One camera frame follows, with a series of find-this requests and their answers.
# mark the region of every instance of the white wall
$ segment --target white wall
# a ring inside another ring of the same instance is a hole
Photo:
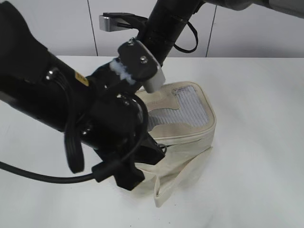
[[[34,36],[56,55],[96,55],[87,0],[10,0],[23,14]],[[156,0],[89,0],[98,54],[116,56],[117,48],[136,30],[107,33],[99,30],[103,12],[130,12],[148,17]],[[191,18],[199,33],[198,50],[172,57],[205,57],[215,6],[205,4]],[[177,44],[195,45],[186,28]],[[260,6],[244,11],[217,7],[209,46],[209,57],[304,57],[304,19]]]
[[[258,5],[217,7],[208,57],[304,57],[304,19]]]
[[[9,1],[21,12],[34,37],[54,54],[95,55],[86,0]]]

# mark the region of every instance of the metal bracket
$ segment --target metal bracket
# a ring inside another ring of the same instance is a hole
[[[118,24],[125,24],[127,26],[130,25],[128,22],[126,22],[121,18],[110,18],[104,15],[99,15],[99,28],[102,31],[113,32],[113,31],[129,29],[129,28],[120,27],[118,26]]]

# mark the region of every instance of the screw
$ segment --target screw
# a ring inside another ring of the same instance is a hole
[[[57,73],[58,73],[58,69],[57,68],[52,68],[50,69],[48,72],[47,72],[47,75],[46,75],[46,80],[53,80],[56,76],[57,76]]]
[[[128,45],[129,45],[129,46],[133,46],[133,45],[134,45],[133,39],[130,39],[130,40],[128,41]]]
[[[92,125],[88,125],[81,133],[82,135],[87,135],[91,130],[92,130],[93,126]]]
[[[142,63],[142,64],[146,64],[147,62],[148,62],[147,57],[146,57],[146,56],[142,56],[142,57],[141,57],[141,63]]]
[[[54,77],[54,72],[52,70],[49,70],[46,76],[47,80],[51,80]]]
[[[129,106],[129,105],[130,105],[130,102],[129,102],[129,101],[123,101],[123,104],[124,104],[125,106]]]

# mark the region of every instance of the bolt head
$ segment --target bolt head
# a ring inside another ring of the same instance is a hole
[[[134,45],[133,39],[130,39],[130,40],[128,41],[128,45],[129,45],[129,46],[133,46],[133,45]]]
[[[140,60],[141,60],[141,63],[142,63],[142,64],[146,64],[146,63],[148,62],[148,59],[147,59],[146,56],[142,56],[142,57],[140,58]]]

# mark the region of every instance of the black cable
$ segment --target black cable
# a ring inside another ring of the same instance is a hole
[[[138,148],[141,146],[143,140],[146,137],[147,134],[147,129],[148,129],[148,109],[144,102],[136,95],[126,95],[126,97],[129,97],[133,99],[142,109],[142,127],[141,127],[141,132],[139,133],[139,139],[136,142],[135,146],[123,157],[122,161],[126,161],[127,159],[130,158],[131,155],[133,155]]]
[[[197,30],[194,28],[194,26],[189,21],[188,21],[187,25],[189,26],[190,30],[193,32],[194,37],[195,37],[196,45],[195,45],[194,49],[192,49],[192,50],[186,50],[186,49],[183,49],[183,48],[177,46],[176,44],[174,44],[174,47],[175,47],[175,49],[177,49],[180,52],[188,53],[189,54],[189,53],[192,53],[192,52],[196,51],[196,49],[198,48],[198,45],[199,45],[199,36],[198,36]]]
[[[45,176],[45,175],[29,172],[26,170],[22,170],[14,166],[5,164],[3,162],[0,162],[0,169],[14,173],[22,177],[30,178],[37,181],[43,181],[47,183],[54,183],[54,184],[73,184],[73,183],[80,183],[93,179],[93,175],[91,173],[78,177],[50,177],[50,176]]]

